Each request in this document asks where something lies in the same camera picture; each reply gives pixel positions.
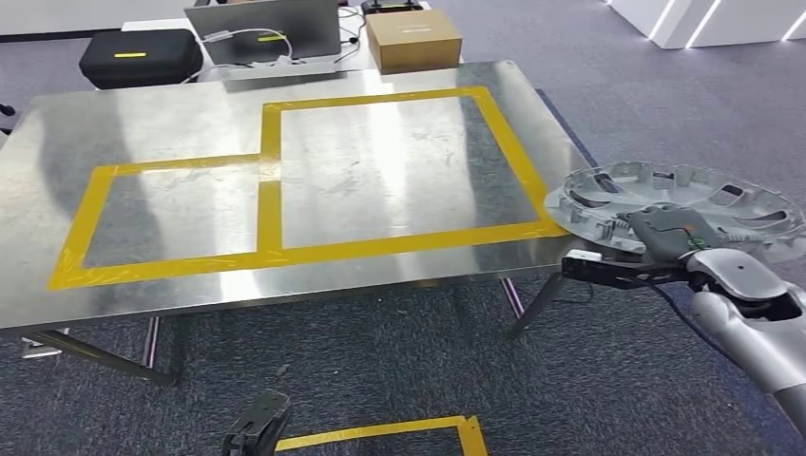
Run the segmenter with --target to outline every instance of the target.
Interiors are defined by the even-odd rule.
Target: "black carrying case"
[[[177,84],[202,67],[190,30],[103,31],[81,58],[82,74],[98,88]]]

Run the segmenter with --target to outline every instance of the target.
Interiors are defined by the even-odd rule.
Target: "white wall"
[[[714,4],[714,1],[715,0],[682,1],[683,5],[681,7],[685,8],[685,11],[681,14],[679,23],[674,26],[669,25],[669,27],[674,27],[674,29],[670,30],[668,39],[665,42],[661,44],[659,41],[659,46],[666,49],[684,48],[691,38],[691,35],[694,34],[700,22],[702,22],[702,18],[705,17],[711,5]]]
[[[184,17],[193,0],[0,0],[0,35],[117,29],[126,21]]]
[[[648,35],[668,0],[613,0],[610,7],[641,33]]]
[[[798,40],[798,39],[802,39],[802,38],[806,38],[806,21],[803,21],[802,23],[800,23],[800,26],[795,29],[795,32],[790,37],[790,39],[792,39],[792,40]]]
[[[778,41],[806,10],[806,0],[722,0],[694,46]]]

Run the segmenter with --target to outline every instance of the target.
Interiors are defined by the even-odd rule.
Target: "wire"
[[[693,321],[691,321],[691,320],[690,320],[690,319],[689,319],[687,316],[685,316],[685,313],[683,313],[683,312],[681,311],[681,309],[678,307],[678,305],[677,305],[677,303],[675,302],[675,300],[674,300],[674,299],[672,299],[672,296],[670,296],[670,295],[669,295],[669,294],[667,294],[665,291],[663,291],[663,290],[661,290],[660,288],[658,288],[658,286],[656,286],[656,285],[654,285],[654,284],[652,284],[652,283],[649,283],[649,282],[647,282],[647,281],[645,281],[645,280],[641,280],[641,279],[639,279],[639,278],[634,278],[634,277],[619,277],[619,278],[622,278],[622,279],[624,279],[624,280],[626,280],[626,281],[628,281],[628,282],[633,282],[633,283],[635,283],[635,284],[638,284],[638,285],[644,286],[644,287],[646,287],[646,288],[648,288],[648,289],[652,290],[652,291],[653,291],[653,292],[655,292],[656,294],[658,294],[658,296],[660,296],[661,298],[663,298],[663,300],[664,300],[664,301],[666,301],[666,303],[669,305],[669,307],[671,307],[671,308],[672,308],[672,312],[674,312],[674,313],[675,313],[675,315],[677,315],[677,316],[678,316],[678,318],[679,318],[679,319],[680,319],[680,320],[681,320],[683,323],[685,323],[685,326],[687,326],[687,327],[688,327],[688,328],[689,328],[691,331],[693,331],[693,332],[694,332],[694,333],[695,333],[695,334],[696,334],[696,335],[697,335],[697,336],[698,336],[698,337],[699,337],[699,338],[702,340],[702,342],[705,342],[706,344],[708,344],[708,346],[709,346],[709,347],[711,347],[711,348],[712,348],[712,349],[714,349],[716,352],[718,352],[719,354],[721,354],[722,356],[724,356],[724,357],[725,357],[725,359],[727,359],[728,361],[730,361],[730,362],[731,362],[731,364],[733,364],[733,365],[734,365],[734,366],[736,366],[737,368],[741,369],[741,367],[740,367],[740,366],[739,366],[739,364],[736,362],[736,360],[735,360],[735,359],[733,359],[733,357],[731,357],[731,355],[730,355],[730,354],[728,354],[728,352],[727,352],[727,351],[723,350],[723,349],[722,349],[722,347],[720,347],[719,345],[717,345],[717,343],[716,343],[716,342],[714,342],[714,341],[713,341],[713,340],[711,340],[711,339],[710,339],[710,338],[709,338],[707,335],[705,335],[705,333],[704,333],[704,332],[702,332],[702,330],[701,330],[701,329],[700,329],[700,328],[699,328],[697,325],[695,325]]]
[[[347,17],[353,17],[354,15],[359,15],[359,14],[358,14],[358,8],[356,8],[356,9],[355,9],[355,14],[352,14],[352,15],[347,16]],[[350,52],[348,52],[348,53],[346,53],[346,54],[342,55],[341,57],[339,57],[339,58],[337,58],[337,59],[333,60],[333,63],[334,63],[334,64],[337,64],[337,63],[341,62],[342,60],[344,60],[344,59],[346,59],[346,58],[350,57],[351,55],[356,54],[357,52],[359,52],[359,51],[361,50],[361,31],[362,31],[362,30],[363,30],[365,27],[367,27],[367,16],[365,16],[365,15],[363,15],[363,14],[360,14],[360,16],[361,16],[361,20],[362,20],[363,22],[361,23],[360,27],[358,27],[358,30],[356,30],[356,31],[349,31],[349,30],[347,30],[347,29],[345,29],[345,28],[342,28],[342,30],[347,31],[348,33],[350,33],[351,35],[353,35],[353,37],[355,38],[355,49],[353,49],[353,50],[351,50]]]
[[[345,11],[349,12],[350,14],[347,14],[346,16],[342,16],[341,14],[339,14],[338,18],[339,19],[347,19],[348,17],[358,16],[358,14],[361,13],[361,11],[358,9],[358,7],[353,7],[353,8],[355,8],[355,10],[350,9],[350,7],[339,7],[339,10],[345,10]]]
[[[209,71],[211,69],[216,69],[216,68],[243,68],[243,67],[253,68],[253,66],[247,65],[247,64],[218,64],[218,65],[213,65],[211,67],[200,69],[199,71],[196,71],[195,73],[193,73],[190,76],[188,76],[187,79],[185,79],[184,81],[180,82],[179,84],[187,84],[187,83],[193,81],[194,79],[198,78],[199,76],[202,76],[204,73],[206,73],[207,71]]]
[[[233,36],[235,36],[235,35],[237,35],[239,33],[247,33],[247,32],[269,32],[269,33],[274,33],[277,37],[281,38],[282,41],[285,42],[285,46],[288,47],[288,54],[286,55],[286,57],[288,57],[291,60],[294,60],[291,57],[294,54],[294,48],[291,46],[291,42],[288,41],[288,38],[285,35],[283,35],[282,33],[278,32],[278,31],[276,31],[276,30],[274,30],[272,28],[242,28],[240,30],[235,30],[235,31],[222,30],[222,31],[219,31],[217,33],[211,33],[211,34],[205,36],[203,40],[199,41],[199,44],[203,45],[205,43],[213,43],[213,42],[216,42],[216,41],[219,41],[219,40],[232,38]]]

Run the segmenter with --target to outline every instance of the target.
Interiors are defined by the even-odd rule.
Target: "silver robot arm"
[[[696,252],[686,269],[714,280],[694,295],[695,321],[806,436],[806,293],[738,250]]]
[[[806,293],[754,257],[723,248],[720,236],[694,209],[665,204],[622,216],[646,255],[616,261],[571,251],[563,258],[563,276],[660,293],[705,342],[773,395],[806,437]],[[696,324],[657,287],[680,281],[695,292]]]

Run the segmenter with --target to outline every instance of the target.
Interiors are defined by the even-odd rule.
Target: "yellow tape outline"
[[[282,197],[280,188],[280,122],[282,111],[455,97],[468,97],[475,102],[493,138],[497,141],[499,148],[507,159],[510,169],[521,183],[537,215],[537,220],[289,249],[282,247]],[[239,163],[259,164],[258,230],[257,249],[255,252],[84,268],[83,263],[86,251],[92,240],[95,225],[101,216],[106,195],[115,177],[132,176],[144,171],[215,167]],[[341,259],[379,257],[406,252],[564,235],[565,231],[551,221],[546,208],[543,206],[546,193],[546,186],[534,169],[531,159],[518,142],[514,132],[509,128],[509,124],[499,110],[495,100],[489,94],[487,88],[483,86],[264,104],[261,116],[260,152],[258,154],[112,164],[98,166],[93,169],[62,251],[48,281],[48,289],[62,290]]]
[[[482,436],[478,418],[475,416],[471,416],[470,418],[465,418],[464,416],[448,416],[445,418],[432,418],[430,420],[392,423],[389,425],[354,427],[352,429],[335,430],[321,434],[291,437],[280,440],[278,442],[277,451],[312,447],[314,445],[343,442],[345,440],[364,437],[377,437],[379,435],[418,432],[440,428],[456,428],[464,456],[487,456],[484,436]]]

